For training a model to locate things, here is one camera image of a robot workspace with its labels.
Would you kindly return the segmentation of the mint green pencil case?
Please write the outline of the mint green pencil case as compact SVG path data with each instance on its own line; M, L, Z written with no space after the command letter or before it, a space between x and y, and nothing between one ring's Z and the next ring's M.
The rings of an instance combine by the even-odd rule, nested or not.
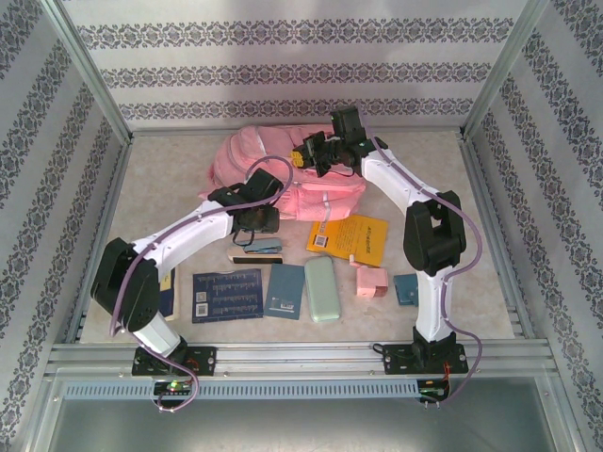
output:
M304 265L310 316L314 322L337 320L341 304L331 257L322 255L309 259Z

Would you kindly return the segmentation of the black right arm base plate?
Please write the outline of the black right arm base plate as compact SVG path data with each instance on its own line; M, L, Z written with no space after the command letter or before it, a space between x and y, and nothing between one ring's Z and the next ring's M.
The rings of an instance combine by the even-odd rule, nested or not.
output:
M431 357L426 353L419 355L413 345L386 345L383 366L387 375L444 374L446 368L453 375L465 375L469 370L464 347L460 344Z

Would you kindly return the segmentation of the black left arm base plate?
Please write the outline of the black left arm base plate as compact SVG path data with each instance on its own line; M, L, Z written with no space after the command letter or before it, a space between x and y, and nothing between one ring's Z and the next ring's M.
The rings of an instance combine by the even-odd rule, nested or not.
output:
M180 347L169 359L192 371L196 376L212 377L217 361L215 347ZM137 377L178 376L184 377L186 372L157 359L143 347L138 347L134 355L131 373Z

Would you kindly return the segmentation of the teal blue notebook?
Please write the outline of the teal blue notebook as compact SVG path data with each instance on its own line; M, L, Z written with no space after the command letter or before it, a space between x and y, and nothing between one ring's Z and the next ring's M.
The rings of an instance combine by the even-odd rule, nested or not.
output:
M299 320L304 283L302 266L273 264L270 269L264 315Z

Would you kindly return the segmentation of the aluminium frame post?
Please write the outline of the aluminium frame post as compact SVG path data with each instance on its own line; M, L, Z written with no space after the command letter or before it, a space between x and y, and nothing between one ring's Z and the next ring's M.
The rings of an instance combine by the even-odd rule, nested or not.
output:
M511 71L534 27L540 20L550 0L527 0L521 14L515 22L502 50L500 51L492 70L487 76L475 103L473 104L464 125L461 136L464 140L475 135L481 121L491 103L497 96L498 90Z
M99 104L104 116L116 133L121 144L129 144L132 139L123 115L111 95L107 84L90 55L83 39L70 18L61 0L39 0L44 12L56 30L58 37L68 51L73 64L87 84Z

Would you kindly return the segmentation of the navy book with yellow label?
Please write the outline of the navy book with yellow label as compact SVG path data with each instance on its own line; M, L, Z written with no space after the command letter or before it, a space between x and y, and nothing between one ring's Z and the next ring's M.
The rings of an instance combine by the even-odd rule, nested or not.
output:
M176 320L180 315L179 268L174 267L159 281L159 312L167 321Z

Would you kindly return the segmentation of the small blue clasp wallet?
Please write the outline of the small blue clasp wallet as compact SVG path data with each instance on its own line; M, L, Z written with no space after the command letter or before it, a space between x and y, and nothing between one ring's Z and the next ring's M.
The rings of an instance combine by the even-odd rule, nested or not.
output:
M396 275L393 278L398 304L418 306L418 280L415 273Z

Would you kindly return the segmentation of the grey metal panel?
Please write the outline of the grey metal panel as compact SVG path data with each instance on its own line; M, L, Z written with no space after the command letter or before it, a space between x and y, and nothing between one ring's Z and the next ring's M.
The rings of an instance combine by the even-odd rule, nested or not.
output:
M557 400L532 378L474 379L442 408L406 397L200 399L61 389L35 452L582 452Z

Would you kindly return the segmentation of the aluminium frame rail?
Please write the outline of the aluminium frame rail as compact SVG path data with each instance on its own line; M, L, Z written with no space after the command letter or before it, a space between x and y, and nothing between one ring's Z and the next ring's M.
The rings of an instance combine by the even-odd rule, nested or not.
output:
M495 204L493 203L486 179L477 154L469 140L458 140L465 170L478 207L481 224L485 232L488 248L492 256L502 295L509 312L513 334L516 338L527 340L536 339L537 334L530 322L530 316L522 297L513 265L500 225L497 220Z
M82 323L85 321L90 306L90 290L111 229L133 144L134 139L131 138L127 144L122 146L111 172L110 186L104 198L101 215L98 217L85 272L76 293L74 306L68 312L65 326L61 330L62 335L58 339L60 344L76 343L81 336Z

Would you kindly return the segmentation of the small pink box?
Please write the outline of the small pink box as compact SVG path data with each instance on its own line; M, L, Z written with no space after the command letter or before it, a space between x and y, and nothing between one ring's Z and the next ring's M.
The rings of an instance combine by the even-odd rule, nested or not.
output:
M356 269L356 296L360 298L381 298L388 290L388 273L384 268L367 266L349 257L350 265Z

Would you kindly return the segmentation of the pink backpack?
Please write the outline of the pink backpack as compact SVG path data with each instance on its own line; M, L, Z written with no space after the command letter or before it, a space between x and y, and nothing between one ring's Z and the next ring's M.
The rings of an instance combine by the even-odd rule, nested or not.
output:
M310 135L334 133L326 124L246 126L227 137L207 171L209 189L231 186L246 179L249 167L265 155L288 159ZM317 177L314 169L294 169L293 182L276 202L280 218L299 221L340 220L351 215L366 190L366 182L340 167Z

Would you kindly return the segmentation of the navy booklet with QR codes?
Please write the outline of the navy booklet with QR codes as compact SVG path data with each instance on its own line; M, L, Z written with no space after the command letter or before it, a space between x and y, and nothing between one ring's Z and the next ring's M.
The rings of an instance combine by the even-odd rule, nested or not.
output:
M262 318L264 296L259 268L192 276L192 323Z

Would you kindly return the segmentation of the aluminium mounting rail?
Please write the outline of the aluminium mounting rail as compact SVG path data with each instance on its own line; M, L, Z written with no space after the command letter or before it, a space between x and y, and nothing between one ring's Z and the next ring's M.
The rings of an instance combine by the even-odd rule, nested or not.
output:
M381 355L364 342L216 344L215 376L232 379L381 377ZM65 344L52 347L43 375L125 377L133 344ZM487 340L477 378L540 377L559 373L548 341Z

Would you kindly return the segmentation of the silver and blue stapler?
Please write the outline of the silver and blue stapler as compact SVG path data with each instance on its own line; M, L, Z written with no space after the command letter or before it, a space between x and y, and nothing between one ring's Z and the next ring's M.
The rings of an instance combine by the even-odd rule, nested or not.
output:
M280 238L260 238L249 245L234 245L228 249L227 256L233 264L282 264L282 249Z

